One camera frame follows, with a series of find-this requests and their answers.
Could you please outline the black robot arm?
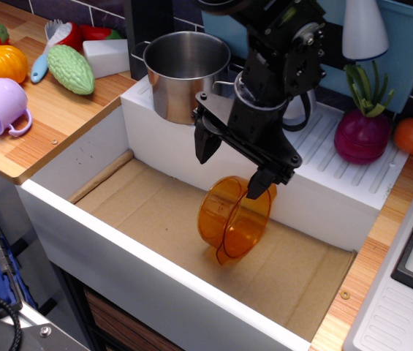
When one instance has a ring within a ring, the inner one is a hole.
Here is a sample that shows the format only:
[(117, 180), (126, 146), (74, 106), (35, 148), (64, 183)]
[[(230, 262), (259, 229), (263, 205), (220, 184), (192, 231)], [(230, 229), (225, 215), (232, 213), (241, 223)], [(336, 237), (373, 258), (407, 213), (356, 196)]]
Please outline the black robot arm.
[(317, 1), (196, 1), (201, 10), (229, 15), (246, 27), (248, 54), (234, 82), (234, 99), (200, 92), (196, 99), (196, 156), (207, 162), (226, 143), (256, 166), (247, 196), (287, 184), (302, 159), (284, 134), (294, 97), (319, 86), (325, 11)]

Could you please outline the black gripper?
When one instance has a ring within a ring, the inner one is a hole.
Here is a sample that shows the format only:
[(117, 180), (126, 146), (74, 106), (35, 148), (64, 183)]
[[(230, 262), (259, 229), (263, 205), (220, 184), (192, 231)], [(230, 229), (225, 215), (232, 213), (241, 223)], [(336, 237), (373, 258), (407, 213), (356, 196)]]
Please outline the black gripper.
[(222, 142), (258, 166), (246, 197), (258, 199), (274, 184), (287, 184), (302, 164), (282, 127), (283, 106), (257, 107), (240, 97), (228, 99), (201, 91), (193, 112), (195, 153), (206, 163)]

